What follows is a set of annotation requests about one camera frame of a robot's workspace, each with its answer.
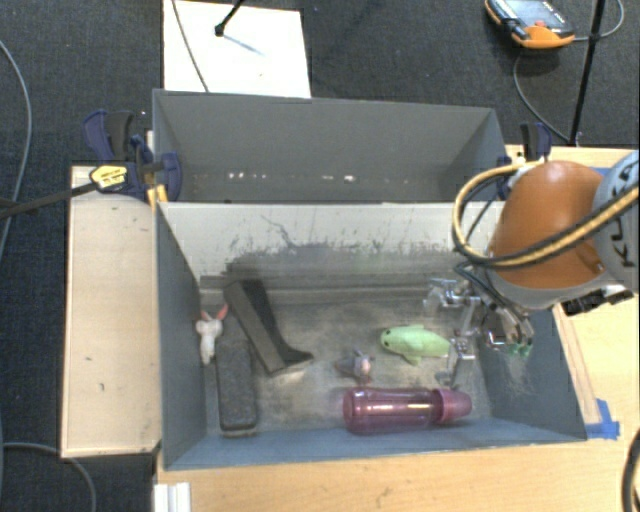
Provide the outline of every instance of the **gray bin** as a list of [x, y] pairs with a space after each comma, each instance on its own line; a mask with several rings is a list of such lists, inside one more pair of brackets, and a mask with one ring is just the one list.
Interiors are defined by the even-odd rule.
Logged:
[[[373, 437], [341, 425], [341, 394], [355, 383], [332, 363], [352, 348], [376, 356], [380, 387], [434, 387], [446, 368], [410, 366], [377, 340], [390, 325], [425, 322], [447, 337], [457, 325], [453, 313], [425, 317], [421, 290], [431, 277], [453, 277], [458, 186], [504, 152], [491, 110], [156, 91], [154, 136], [156, 153], [178, 151], [185, 178], [180, 200], [156, 216], [167, 469], [586, 439], [549, 312], [532, 318], [527, 360], [479, 347], [462, 388], [474, 400], [469, 417]], [[477, 243], [489, 232], [480, 226]], [[277, 377], [254, 358], [258, 433], [240, 439], [220, 434], [215, 369], [201, 365], [194, 329], [201, 308], [220, 306], [220, 283], [233, 272], [267, 283], [285, 339], [315, 357]], [[233, 319], [227, 328], [240, 332]]]

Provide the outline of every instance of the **cable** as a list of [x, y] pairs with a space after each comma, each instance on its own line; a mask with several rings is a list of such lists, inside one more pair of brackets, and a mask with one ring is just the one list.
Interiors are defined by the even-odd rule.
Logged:
[[[60, 452], [58, 450], [56, 450], [55, 448], [51, 448], [50, 446], [46, 446], [44, 444], [16, 442], [16, 443], [4, 443], [3, 446], [5, 450], [34, 450], [34, 451], [47, 453], [49, 455], [60, 456]], [[64, 460], [69, 462], [74, 467], [74, 469], [78, 471], [78, 473], [80, 473], [80, 475], [86, 482], [87, 487], [89, 488], [89, 493], [91, 495], [90, 510], [91, 512], [96, 512], [97, 505], [98, 505], [98, 498], [96, 494], [96, 487], [93, 483], [93, 480], [91, 479], [91, 475], [89, 475], [89, 473], [84, 468], [84, 466], [80, 464], [77, 460], [75, 459], [64, 459]]]
[[[616, 0], [616, 2], [618, 3], [618, 7], [619, 7], [619, 10], [620, 10], [620, 18], [618, 19], [618, 23], [616, 23], [615, 27], [613, 27], [608, 32], [605, 32], [604, 34], [601, 34], [600, 35], [600, 39], [604, 39], [605, 37], [609, 37], [609, 36], [615, 34], [620, 29], [622, 24], [624, 23], [624, 20], [625, 20], [624, 5], [622, 4], [622, 0]], [[574, 43], [575, 42], [581, 43], [581, 42], [586, 42], [586, 41], [589, 41], [589, 37], [588, 36], [576, 37], [573, 40]], [[520, 97], [520, 99], [524, 103], [525, 107], [527, 107], [529, 112], [531, 112], [534, 115], [534, 117], [536, 117], [541, 123], [545, 124], [546, 127], [549, 128], [549, 130], [551, 130], [555, 135], [557, 135], [563, 142], [568, 143], [569, 142], [569, 136], [565, 135], [564, 133], [562, 133], [560, 130], [555, 128], [551, 123], [549, 123], [549, 121], [547, 121], [544, 117], [542, 117], [542, 114], [540, 114], [540, 112], [538, 112], [536, 110], [536, 108], [529, 102], [527, 97], [524, 95], [524, 92], [522, 91], [522, 88], [520, 87], [520, 82], [518, 81], [518, 65], [520, 64], [520, 59], [521, 59], [523, 53], [524, 52], [520, 52], [518, 54], [518, 56], [516, 57], [516, 60], [513, 63], [513, 68], [512, 68], [512, 71], [511, 71], [511, 75], [513, 77], [513, 85], [516, 88], [516, 92], [518, 93], [518, 96]]]
[[486, 180], [485, 182], [481, 183], [477, 189], [474, 189], [473, 191], [471, 191], [469, 193], [469, 195], [465, 196], [464, 199], [462, 200], [462, 203], [460, 205], [461, 208], [461, 212], [464, 213], [465, 209], [467, 208], [467, 205], [473, 201], [474, 197], [477, 196], [480, 192], [482, 192], [484, 189], [490, 187], [491, 185], [495, 185], [498, 184], [500, 181], [504, 180], [505, 178], [503, 178], [502, 176], [495, 176], [493, 178], [490, 178], [488, 180]]
[[456, 249], [475, 265], [514, 269], [542, 263], [582, 243], [586, 238], [589, 238], [605, 224], [615, 220], [638, 201], [638, 183], [635, 183], [628, 189], [620, 191], [616, 197], [604, 203], [601, 208], [584, 216], [574, 226], [520, 251], [503, 256], [487, 257], [471, 248], [462, 234], [461, 221], [463, 212], [461, 205], [465, 196], [476, 186], [495, 176], [510, 176], [517, 171], [518, 167], [518, 164], [508, 165], [479, 174], [466, 183], [456, 197], [452, 216], [453, 242]]
[[[605, 37], [609, 37], [610, 35], [615, 34], [620, 27], [622, 26], [622, 24], [624, 23], [624, 18], [625, 18], [625, 12], [624, 12], [624, 5], [622, 4], [622, 0], [616, 0], [616, 2], [618, 3], [618, 9], [620, 10], [620, 18], [618, 19], [618, 23], [616, 23], [616, 26], [613, 27], [611, 30], [609, 30], [608, 32], [605, 32], [604, 34], [600, 35], [600, 39], [603, 39]], [[581, 36], [581, 37], [576, 37], [573, 42], [578, 42], [578, 43], [583, 43], [589, 40], [589, 36]]]
[[[24, 150], [22, 152], [22, 160], [20, 161], [20, 167], [18, 169], [18, 177], [16, 178], [16, 185], [13, 189], [13, 202], [17, 202], [20, 196], [20, 189], [22, 187], [22, 179], [24, 178], [25, 170], [27, 168], [27, 159], [29, 158], [29, 151], [31, 150], [31, 136], [33, 134], [33, 115], [31, 112], [31, 100], [29, 99], [29, 91], [27, 91], [27, 86], [24, 82], [24, 77], [20, 72], [20, 68], [16, 64], [16, 61], [13, 59], [11, 52], [7, 49], [2, 41], [0, 41], [0, 49], [2, 49], [3, 53], [6, 55], [7, 59], [11, 63], [11, 67], [16, 73], [18, 77], [18, 81], [20, 82], [20, 88], [22, 89], [22, 94], [24, 95], [25, 106], [27, 109], [27, 138], [24, 144]], [[11, 228], [11, 219], [7, 219], [4, 223], [4, 227], [2, 230], [2, 238], [0, 238], [0, 265], [2, 264], [2, 257], [4, 256], [4, 248], [7, 244], [7, 238], [9, 236], [9, 229]]]
[[473, 235], [473, 232], [476, 230], [476, 228], [478, 227], [478, 224], [480, 224], [480, 221], [482, 220], [482, 217], [484, 217], [484, 214], [487, 213], [487, 210], [491, 207], [491, 205], [493, 204], [493, 202], [498, 198], [498, 193], [496, 192], [493, 197], [491, 199], [489, 199], [484, 206], [482, 207], [482, 210], [480, 210], [480, 213], [478, 214], [478, 216], [474, 219], [473, 224], [471, 224], [471, 227], [469, 228], [469, 231], [467, 231], [467, 241], [471, 240], [471, 235]]
[[187, 41], [187, 35], [184, 32], [184, 27], [182, 26], [182, 21], [180, 20], [180, 14], [178, 14], [178, 6], [176, 5], [176, 0], [171, 0], [171, 5], [173, 6], [173, 14], [176, 17], [176, 21], [178, 22], [178, 27], [180, 28], [180, 34], [182, 34], [182, 40], [184, 41], [185, 46], [187, 47], [187, 51], [189, 52], [189, 57], [191, 58], [191, 63], [198, 73], [198, 78], [200, 79], [200, 83], [202, 87], [204, 87], [204, 92], [209, 92], [209, 88], [207, 87], [207, 83], [204, 81], [204, 77], [200, 72], [200, 68], [198, 67], [198, 63], [196, 62], [196, 58], [193, 56], [193, 52], [191, 51], [191, 46], [189, 45], [189, 41]]
[[491, 284], [485, 283], [473, 272], [467, 270], [467, 267], [473, 268], [473, 265], [468, 261], [463, 261], [462, 263], [458, 263], [454, 267], [454, 270], [458, 275], [464, 277], [472, 284], [475, 284], [478, 288], [481, 288], [487, 295], [489, 295], [491, 300], [497, 306], [509, 310], [513, 314], [513, 316], [518, 319], [519, 322], [524, 323], [526, 321], [522, 314], [518, 311], [518, 307], [514, 302], [502, 296]]
[[638, 457], [640, 457], [640, 430], [636, 432], [633, 441], [631, 441], [627, 461], [624, 465], [622, 476], [622, 506], [624, 512], [633, 512], [633, 505], [635, 505], [636, 510], [640, 510], [638, 494], [633, 490], [633, 476], [636, 472]]

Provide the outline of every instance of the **small white toy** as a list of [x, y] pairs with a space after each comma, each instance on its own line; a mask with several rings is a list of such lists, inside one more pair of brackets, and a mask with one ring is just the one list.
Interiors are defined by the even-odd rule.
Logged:
[[196, 322], [196, 331], [200, 334], [200, 357], [202, 364], [207, 366], [216, 353], [216, 338], [222, 334], [222, 320], [227, 316], [229, 307], [225, 304], [218, 312], [216, 318], [211, 318], [209, 313], [202, 311], [202, 320]]

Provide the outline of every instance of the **green toy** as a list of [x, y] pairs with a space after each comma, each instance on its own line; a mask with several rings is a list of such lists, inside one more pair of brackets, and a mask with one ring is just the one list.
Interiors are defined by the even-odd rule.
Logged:
[[387, 329], [380, 344], [389, 352], [400, 354], [413, 365], [423, 357], [446, 357], [451, 343], [442, 336], [427, 331], [422, 325], [406, 325]]

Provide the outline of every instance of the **blue tape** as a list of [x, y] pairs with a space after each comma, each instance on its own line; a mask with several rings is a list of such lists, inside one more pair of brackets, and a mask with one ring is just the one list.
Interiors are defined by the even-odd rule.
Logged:
[[615, 441], [620, 437], [620, 422], [613, 421], [609, 412], [609, 406], [604, 400], [596, 398], [596, 404], [600, 410], [602, 421], [585, 425], [589, 439], [611, 439]]
[[607, 174], [609, 174], [609, 171], [611, 170], [609, 167], [592, 167], [592, 169], [596, 171], [598, 174], [602, 174], [602, 176], [606, 176]]

